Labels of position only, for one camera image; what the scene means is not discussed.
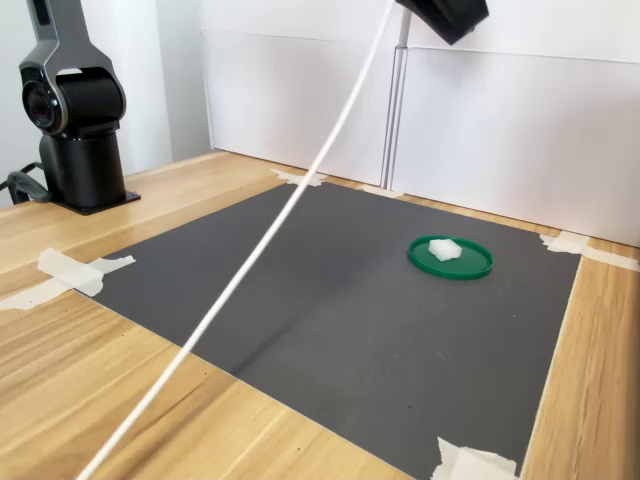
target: white cable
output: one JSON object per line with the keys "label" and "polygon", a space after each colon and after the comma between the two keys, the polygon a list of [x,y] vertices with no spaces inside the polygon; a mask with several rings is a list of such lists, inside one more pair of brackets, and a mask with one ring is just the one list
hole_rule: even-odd
{"label": "white cable", "polygon": [[107,443],[103,445],[103,447],[96,454],[96,456],[91,460],[91,462],[89,462],[89,464],[84,468],[84,470],[80,472],[80,475],[78,475],[77,480],[87,480],[91,477],[91,475],[93,475],[93,473],[100,466],[100,464],[107,458],[111,450],[113,450],[113,448],[122,439],[125,433],[127,433],[131,425],[133,425],[133,423],[138,419],[138,417],[142,414],[142,412],[144,412],[144,410],[149,406],[149,404],[153,401],[153,399],[156,397],[158,392],[160,392],[162,387],[164,387],[165,383],[167,383],[171,375],[173,375],[173,372],[176,371],[176,369],[180,366],[180,364],[185,359],[185,357],[191,352],[191,350],[193,349],[195,344],[198,342],[198,340],[200,340],[200,337],[204,334],[209,324],[213,321],[213,319],[218,314],[218,312],[222,309],[224,304],[227,303],[227,300],[229,300],[229,297],[231,297],[231,295],[233,294],[235,289],[238,287],[238,285],[240,284],[244,276],[251,269],[253,264],[256,263],[256,260],[258,260],[258,258],[260,257],[264,249],[267,247],[267,245],[269,245],[269,242],[271,241],[271,239],[274,237],[274,235],[278,232],[278,230],[280,229],[284,221],[287,219],[287,217],[289,216],[289,213],[291,213],[291,210],[293,210],[293,207],[298,202],[298,199],[300,198],[304,190],[309,185],[309,182],[311,181],[315,173],[318,171],[318,167],[320,167],[320,164],[324,160],[324,157],[329,152],[329,149],[333,146],[333,143],[335,142],[337,136],[340,134],[342,127],[344,127],[347,117],[349,116],[349,113],[351,112],[353,105],[356,99],[358,98],[358,95],[360,94],[360,90],[362,89],[362,84],[364,83],[367,77],[367,74],[369,73],[369,69],[371,68],[371,63],[373,62],[373,57],[376,51],[378,50],[380,41],[382,40],[382,35],[384,33],[384,30],[387,25],[387,21],[389,19],[389,15],[391,14],[391,9],[394,3],[395,3],[395,0],[389,0],[387,2],[384,15],[382,16],[382,21],[378,26],[378,31],[376,32],[376,36],[374,37],[373,43],[371,44],[371,48],[369,49],[369,53],[367,54],[366,60],[362,65],[362,69],[360,70],[360,73],[358,74],[358,79],[356,80],[356,83],[353,86],[353,90],[349,95],[347,103],[343,107],[342,112],[340,113],[340,116],[338,117],[338,120],[333,127],[333,130],[331,130],[329,137],[327,138],[326,142],[320,149],[318,156],[311,164],[311,167],[309,167],[309,171],[302,179],[302,182],[300,182],[298,187],[295,189],[295,191],[291,195],[291,198],[289,198],[289,200],[287,201],[282,211],[278,214],[278,216],[274,220],[273,224],[269,227],[269,229],[264,234],[260,242],[258,242],[258,245],[256,245],[253,252],[251,252],[249,257],[245,260],[245,262],[242,264],[240,269],[233,276],[233,278],[231,279],[227,287],[222,291],[222,293],[220,294],[220,297],[218,297],[218,300],[216,300],[216,302],[213,304],[211,309],[209,309],[207,314],[200,321],[200,324],[196,327],[194,332],[191,334],[191,336],[189,337],[189,340],[187,340],[187,343],[184,344],[184,347],[182,347],[180,352],[178,352],[178,354],[171,361],[167,369],[162,373],[162,375],[160,375],[160,378],[158,378],[156,383],[153,384],[153,386],[147,392],[147,394],[143,397],[143,399],[140,400],[140,403],[136,405],[136,407],[131,411],[129,416],[125,418],[125,420],[122,422],[122,424],[120,424],[118,429],[113,433],[113,435],[111,435],[109,440],[107,440]]}

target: white panel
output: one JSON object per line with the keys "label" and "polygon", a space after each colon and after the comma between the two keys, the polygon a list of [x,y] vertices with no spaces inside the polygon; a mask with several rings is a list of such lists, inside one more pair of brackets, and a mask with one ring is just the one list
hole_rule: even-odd
{"label": "white panel", "polygon": [[[200,0],[202,30],[334,41],[368,41],[387,0]],[[399,26],[396,5],[390,24]],[[392,41],[398,30],[388,32]]]}
{"label": "white panel", "polygon": [[[640,62],[637,0],[488,0],[489,18],[455,46],[484,52]],[[418,19],[412,46],[448,48]]]}
{"label": "white panel", "polygon": [[[204,38],[216,147],[309,166],[368,45],[220,32]],[[379,184],[392,64],[393,49],[385,47],[321,172]]]}
{"label": "white panel", "polygon": [[411,49],[393,189],[640,245],[639,107],[640,65]]}
{"label": "white panel", "polygon": [[156,0],[173,160],[209,148],[199,0]]}

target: masking tape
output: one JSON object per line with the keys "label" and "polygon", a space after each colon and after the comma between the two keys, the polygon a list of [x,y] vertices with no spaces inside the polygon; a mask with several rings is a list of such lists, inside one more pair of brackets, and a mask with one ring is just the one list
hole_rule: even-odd
{"label": "masking tape", "polygon": [[633,270],[634,272],[640,272],[640,265],[637,260],[589,247],[587,246],[589,237],[585,237],[584,235],[578,235],[577,233],[571,232],[560,232],[560,235],[557,237],[540,235],[540,239],[551,252],[580,254],[597,262],[626,268],[628,270]]}
{"label": "masking tape", "polygon": [[391,190],[386,190],[384,188],[380,188],[380,187],[374,187],[373,185],[362,185],[360,187],[360,190],[367,192],[367,193],[373,193],[374,195],[380,195],[382,197],[387,197],[387,198],[398,198],[401,197],[402,195],[404,195],[404,193],[402,192],[392,192]]}
{"label": "masking tape", "polygon": [[[304,175],[294,175],[293,173],[283,172],[281,170],[276,170],[272,168],[271,171],[278,175],[278,178],[281,180],[286,180],[288,184],[300,185]],[[319,187],[322,185],[322,180],[327,178],[326,175],[322,175],[321,173],[316,173],[311,181],[309,182],[310,187]]]}
{"label": "masking tape", "polygon": [[119,268],[135,262],[128,257],[107,260],[98,258],[89,264],[78,262],[73,258],[48,248],[40,254],[38,270],[51,275],[53,278],[42,282],[35,287],[28,288],[11,297],[0,300],[0,310],[31,310],[58,295],[73,288],[78,289],[87,296],[93,297],[102,290],[102,277]]}
{"label": "masking tape", "polygon": [[431,480],[517,480],[516,462],[495,453],[456,447],[438,438],[442,463]]}

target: white wall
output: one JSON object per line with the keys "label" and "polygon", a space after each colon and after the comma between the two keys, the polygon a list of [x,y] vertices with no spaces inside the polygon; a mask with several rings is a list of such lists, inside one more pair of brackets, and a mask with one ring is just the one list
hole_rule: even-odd
{"label": "white wall", "polygon": [[489,0],[410,34],[392,188],[640,245],[640,4]]}
{"label": "white wall", "polygon": [[199,0],[156,0],[173,160],[210,150]]}
{"label": "white wall", "polygon": [[487,0],[490,15],[454,47],[415,21],[409,45],[480,52],[640,61],[636,0]]}
{"label": "white wall", "polygon": [[640,65],[412,49],[392,188],[640,245],[638,118]]}
{"label": "white wall", "polygon": [[[216,147],[307,167],[355,82],[383,0],[202,0]],[[379,184],[397,6],[354,111],[320,170]]]}
{"label": "white wall", "polygon": [[83,0],[91,41],[111,60],[127,96],[118,132],[125,174],[171,163],[171,137],[155,0]]}
{"label": "white wall", "polygon": [[[26,164],[39,161],[40,132],[22,108],[22,82],[18,64],[36,41],[24,1],[7,2],[0,15],[0,179]],[[0,207],[11,205],[9,193],[0,192]]]}

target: white foam piece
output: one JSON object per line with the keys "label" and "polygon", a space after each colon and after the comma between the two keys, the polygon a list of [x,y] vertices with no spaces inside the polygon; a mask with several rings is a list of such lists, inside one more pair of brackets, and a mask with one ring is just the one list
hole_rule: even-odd
{"label": "white foam piece", "polygon": [[460,255],[462,255],[460,245],[451,239],[431,240],[429,242],[429,251],[441,262],[446,262],[452,258],[459,258]]}

